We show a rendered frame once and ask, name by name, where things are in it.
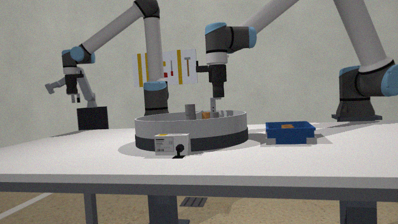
round gray bin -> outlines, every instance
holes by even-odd
[[[155,135],[167,133],[189,133],[192,152],[231,147],[249,139],[246,112],[219,110],[218,113],[218,118],[202,119],[198,111],[196,120],[186,120],[185,112],[136,118],[136,147],[155,151]]]

blue bin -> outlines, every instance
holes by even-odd
[[[282,128],[293,125],[294,128]],[[276,139],[276,144],[307,144],[307,138],[314,138],[315,127],[308,121],[267,122],[267,138]]]

table top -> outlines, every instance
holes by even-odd
[[[88,130],[0,149],[0,182],[398,189],[398,121],[311,123],[317,144],[249,140],[183,159],[135,147],[134,129]]]

gray cylinder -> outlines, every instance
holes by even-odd
[[[195,104],[185,104],[186,120],[196,120]]]

table leg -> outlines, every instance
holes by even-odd
[[[84,194],[84,209],[86,212],[86,224],[98,224],[95,194]]]
[[[377,224],[376,201],[340,201],[341,224]]]
[[[177,196],[148,195],[149,224],[189,224],[178,219]]]

